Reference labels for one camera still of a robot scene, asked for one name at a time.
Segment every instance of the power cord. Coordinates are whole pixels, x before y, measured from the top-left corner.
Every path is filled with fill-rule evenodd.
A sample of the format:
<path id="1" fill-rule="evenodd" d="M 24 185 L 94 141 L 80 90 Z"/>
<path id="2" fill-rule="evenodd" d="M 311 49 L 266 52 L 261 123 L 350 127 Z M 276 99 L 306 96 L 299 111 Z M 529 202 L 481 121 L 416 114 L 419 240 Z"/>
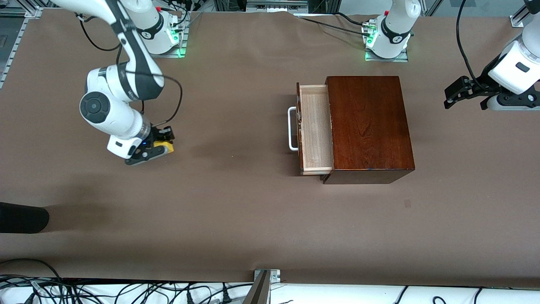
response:
<path id="1" fill-rule="evenodd" d="M 225 285 L 225 283 L 223 283 L 223 301 L 221 302 L 222 304 L 229 304 L 231 303 L 233 300 L 231 300 L 231 297 L 229 296 L 229 292 L 227 291 L 227 286 Z"/>
<path id="2" fill-rule="evenodd" d="M 161 76 L 165 79 L 168 79 L 174 83 L 176 83 L 178 85 L 178 88 L 180 88 L 180 97 L 178 98 L 178 104 L 176 106 L 176 110 L 174 110 L 174 113 L 171 115 L 171 117 L 169 117 L 169 119 L 167 120 L 164 120 L 162 122 L 159 122 L 159 123 L 156 123 L 156 124 L 153 124 L 152 126 L 153 127 L 157 127 L 159 125 L 162 125 L 162 124 L 166 124 L 167 122 L 173 120 L 173 118 L 176 116 L 176 114 L 178 113 L 178 109 L 180 109 L 180 105 L 182 104 L 182 98 L 184 97 L 184 89 L 182 88 L 182 84 L 176 80 L 175 78 L 171 77 L 171 76 L 167 76 L 167 75 L 158 75 L 158 74 L 153 74 L 153 73 L 145 73 L 145 72 L 136 72 L 136 71 L 126 71 L 126 73 L 131 73 L 131 74 L 138 74 L 138 75 L 144 75 L 144 76 Z"/>
<path id="3" fill-rule="evenodd" d="M 49 265 L 47 262 L 44 262 L 44 261 L 38 260 L 38 259 L 30 259 L 30 258 L 22 257 L 22 258 L 18 258 L 18 259 L 11 259 L 11 260 L 2 261 L 2 262 L 0 262 L 0 265 L 6 264 L 6 263 L 11 263 L 11 262 L 35 262 L 35 263 L 40 263 L 40 264 L 45 265 L 55 275 L 56 280 L 58 282 L 58 290 L 60 291 L 60 295 L 62 297 L 64 296 L 63 288 L 60 286 L 60 284 L 62 284 L 62 278 L 60 278 L 60 275 L 58 275 L 58 272 L 56 271 L 56 269 L 54 269 L 53 266 Z"/>
<path id="4" fill-rule="evenodd" d="M 363 26 L 363 22 L 356 22 L 356 21 L 352 20 L 351 18 L 349 18 L 349 16 L 347 16 L 347 15 L 341 13 L 341 12 L 333 12 L 333 13 L 330 13 L 329 15 L 338 15 L 338 16 L 341 16 L 341 17 L 345 18 L 345 20 L 347 20 L 348 22 L 351 22 L 352 24 Z"/>
<path id="5" fill-rule="evenodd" d="M 368 33 L 358 32 L 358 31 L 353 31 L 353 30 L 348 30 L 348 29 L 345 29 L 345 28 L 336 27 L 335 25 L 331 25 L 331 24 L 328 24 L 328 23 L 322 23 L 322 22 L 315 21 L 315 20 L 312 20 L 312 19 L 305 19 L 305 18 L 302 18 L 302 17 L 300 17 L 300 19 L 305 20 L 305 21 L 309 21 L 309 22 L 313 22 L 313 23 L 316 23 L 316 24 L 324 25 L 324 26 L 329 27 L 329 28 L 334 28 L 334 29 L 342 30 L 342 31 L 345 31 L 345 32 L 351 32 L 351 33 L 358 34 L 358 35 L 362 35 L 362 36 L 369 36 Z"/>
<path id="6" fill-rule="evenodd" d="M 122 46 L 118 48 L 118 53 L 116 53 L 116 65 L 120 62 L 120 55 L 122 54 Z"/>
<path id="7" fill-rule="evenodd" d="M 80 28 L 83 29 L 83 33 L 84 33 L 84 36 L 86 36 L 86 39 L 88 39 L 88 41 L 90 41 L 90 43 L 98 50 L 101 50 L 101 51 L 106 51 L 106 52 L 110 52 L 110 51 L 114 51 L 116 49 L 118 49 L 121 44 L 118 43 L 118 45 L 112 49 L 105 49 L 105 48 L 102 48 L 102 47 L 99 47 L 97 44 L 94 43 L 94 41 L 90 38 L 90 36 L 88 36 L 88 32 L 86 32 L 86 28 L 84 28 L 84 23 L 85 22 L 88 22 L 90 20 L 92 20 L 93 18 L 92 17 L 88 17 L 87 19 L 85 19 L 84 21 L 79 18 L 79 23 L 80 23 Z"/>
<path id="8" fill-rule="evenodd" d="M 478 291 L 474 294 L 474 300 L 473 300 L 473 304 L 476 304 L 477 300 L 478 300 L 478 295 L 480 294 L 480 292 L 482 291 L 482 289 L 484 289 L 483 287 L 480 287 L 478 289 Z M 437 300 L 441 300 L 442 304 L 446 304 L 446 301 L 441 298 L 440 296 L 434 296 L 433 299 L 431 300 L 431 303 L 432 304 L 439 304 L 437 303 Z"/>
<path id="9" fill-rule="evenodd" d="M 208 301 L 208 303 L 210 303 L 210 301 L 212 300 L 212 297 L 217 295 L 217 294 L 220 294 L 222 292 L 224 292 L 225 290 L 229 290 L 229 289 L 233 289 L 233 288 L 237 288 L 237 287 L 243 287 L 243 286 L 251 286 L 253 285 L 252 283 L 247 283 L 247 284 L 239 284 L 239 285 L 234 285 L 234 286 L 228 286 L 218 292 L 215 292 L 213 294 L 211 294 L 210 296 L 208 296 L 207 298 L 205 298 L 204 300 L 200 301 L 199 304 L 203 304 L 204 302 Z"/>
<path id="10" fill-rule="evenodd" d="M 467 59 L 467 55 L 465 55 L 465 51 L 463 50 L 463 46 L 461 45 L 461 38 L 460 38 L 460 19 L 461 19 L 461 13 L 463 12 L 463 7 L 465 6 L 465 2 L 467 2 L 467 0 L 463 0 L 461 2 L 461 6 L 460 6 L 460 10 L 458 11 L 457 13 L 457 20 L 456 20 L 456 39 L 457 39 L 457 47 L 460 49 L 460 53 L 461 53 L 461 56 L 463 57 L 463 60 L 465 61 L 465 65 L 467 66 L 467 70 L 469 71 L 469 74 L 472 78 L 472 80 L 474 80 L 474 82 L 484 91 L 487 91 L 487 92 L 491 92 L 492 90 L 490 90 L 489 88 L 486 88 L 484 87 L 483 85 L 480 84 L 480 82 L 478 81 L 478 79 L 476 79 L 476 76 L 474 75 L 473 73 L 473 69 L 471 68 L 470 64 L 469 64 L 469 60 Z"/>
<path id="11" fill-rule="evenodd" d="M 182 17 L 182 20 L 178 21 L 177 23 L 173 23 L 172 26 L 175 27 L 177 26 L 178 24 L 181 24 L 182 22 L 186 21 L 186 17 L 187 17 L 187 13 L 188 11 L 183 8 L 183 7 L 180 7 L 183 11 L 184 11 L 184 16 Z"/>
<path id="12" fill-rule="evenodd" d="M 186 300 L 187 300 L 187 304 L 195 304 L 193 302 L 193 298 L 191 297 L 191 293 L 190 293 L 190 285 L 187 286 L 187 294 L 186 294 Z"/>
<path id="13" fill-rule="evenodd" d="M 441 300 L 443 304 L 446 304 L 446 301 L 438 295 L 433 297 L 433 299 L 431 300 L 432 304 L 438 304 L 437 300 Z"/>
<path id="14" fill-rule="evenodd" d="M 478 291 L 474 294 L 474 304 L 476 304 L 476 301 L 478 300 L 478 295 L 480 294 L 480 292 L 482 291 L 482 289 L 484 289 L 483 287 L 480 287 L 478 289 Z"/>
<path id="15" fill-rule="evenodd" d="M 400 292 L 400 296 L 397 297 L 397 300 L 394 302 L 394 304 L 399 304 L 401 302 L 401 298 L 403 297 L 403 294 L 405 293 L 405 290 L 407 290 L 407 288 L 409 288 L 409 286 L 405 286 L 405 288 L 403 288 Z"/>

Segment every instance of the drawer handle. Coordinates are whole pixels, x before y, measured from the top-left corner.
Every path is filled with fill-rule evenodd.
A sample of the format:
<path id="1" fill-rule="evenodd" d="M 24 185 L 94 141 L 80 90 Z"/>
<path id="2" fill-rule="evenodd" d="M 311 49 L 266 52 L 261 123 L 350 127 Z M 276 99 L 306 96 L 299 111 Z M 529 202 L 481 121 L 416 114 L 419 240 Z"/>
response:
<path id="1" fill-rule="evenodd" d="M 288 121 L 289 121 L 289 149 L 291 151 L 298 151 L 298 147 L 293 147 L 293 134 L 292 134 L 292 130 L 291 130 L 291 111 L 296 111 L 296 107 L 290 107 L 289 110 L 287 111 L 287 118 L 288 118 Z"/>

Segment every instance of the wooden box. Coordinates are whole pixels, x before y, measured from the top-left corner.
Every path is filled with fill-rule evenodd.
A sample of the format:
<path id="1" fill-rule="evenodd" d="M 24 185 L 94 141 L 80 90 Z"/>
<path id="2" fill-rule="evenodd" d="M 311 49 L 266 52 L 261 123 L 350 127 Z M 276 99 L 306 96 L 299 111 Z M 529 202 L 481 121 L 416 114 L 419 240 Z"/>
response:
<path id="1" fill-rule="evenodd" d="M 296 92 L 302 175 L 388 184 L 414 170 L 399 77 L 331 76 Z"/>

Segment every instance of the metal bracket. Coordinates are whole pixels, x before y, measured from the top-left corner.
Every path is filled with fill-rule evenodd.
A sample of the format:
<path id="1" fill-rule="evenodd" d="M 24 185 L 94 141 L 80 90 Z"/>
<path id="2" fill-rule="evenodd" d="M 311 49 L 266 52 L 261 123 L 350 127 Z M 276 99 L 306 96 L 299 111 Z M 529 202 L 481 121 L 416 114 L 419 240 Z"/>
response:
<path id="1" fill-rule="evenodd" d="M 257 269 L 254 276 L 255 282 L 242 304 L 268 304 L 270 286 L 280 282 L 280 271 L 277 269 Z"/>
<path id="2" fill-rule="evenodd" d="M 516 11 L 515 14 L 510 15 L 510 23 L 512 24 L 513 28 L 522 28 L 523 27 L 523 20 L 525 18 L 529 17 L 530 12 L 527 6 L 522 6 L 519 10 Z"/>
<path id="3" fill-rule="evenodd" d="M 362 26 L 362 32 L 368 33 L 371 36 L 366 37 L 362 36 L 364 40 L 364 45 L 366 45 L 368 42 L 371 42 L 370 39 L 373 39 L 375 35 L 377 34 L 377 26 L 375 23 L 375 19 L 370 19 L 368 22 L 365 23 L 365 25 Z M 407 54 L 407 48 L 401 51 L 401 53 L 394 58 L 381 58 L 377 56 L 371 49 L 364 48 L 364 52 L 366 54 L 366 61 L 383 61 L 383 62 L 409 62 L 409 55 Z"/>
<path id="4" fill-rule="evenodd" d="M 177 45 L 173 46 L 166 53 L 151 54 L 153 58 L 184 58 L 186 57 L 187 38 L 189 36 L 189 31 L 190 31 L 189 26 L 191 24 L 190 22 L 191 12 L 187 12 L 185 14 L 187 14 L 186 19 L 178 25 L 178 28 L 181 30 L 180 34 L 178 35 L 178 39 L 180 39 L 180 42 Z"/>
<path id="5" fill-rule="evenodd" d="M 429 10 L 425 11 L 424 12 L 424 16 L 426 17 L 431 17 L 435 14 L 435 12 L 439 9 L 439 7 L 441 6 L 441 3 L 443 2 L 443 0 L 435 0 L 435 2 L 433 3 L 433 5 L 431 6 L 431 8 L 429 8 Z"/>

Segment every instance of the wooden drawer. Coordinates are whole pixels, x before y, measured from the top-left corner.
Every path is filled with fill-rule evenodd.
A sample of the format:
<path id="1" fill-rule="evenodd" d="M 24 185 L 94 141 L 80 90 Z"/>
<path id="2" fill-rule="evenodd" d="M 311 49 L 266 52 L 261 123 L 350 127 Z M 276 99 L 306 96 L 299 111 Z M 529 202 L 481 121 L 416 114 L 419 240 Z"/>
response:
<path id="1" fill-rule="evenodd" d="M 397 76 L 331 76 L 296 84 L 302 175 L 326 184 L 391 183 L 414 170 Z"/>
<path id="2" fill-rule="evenodd" d="M 328 87 L 296 84 L 300 174 L 329 174 L 334 167 Z"/>

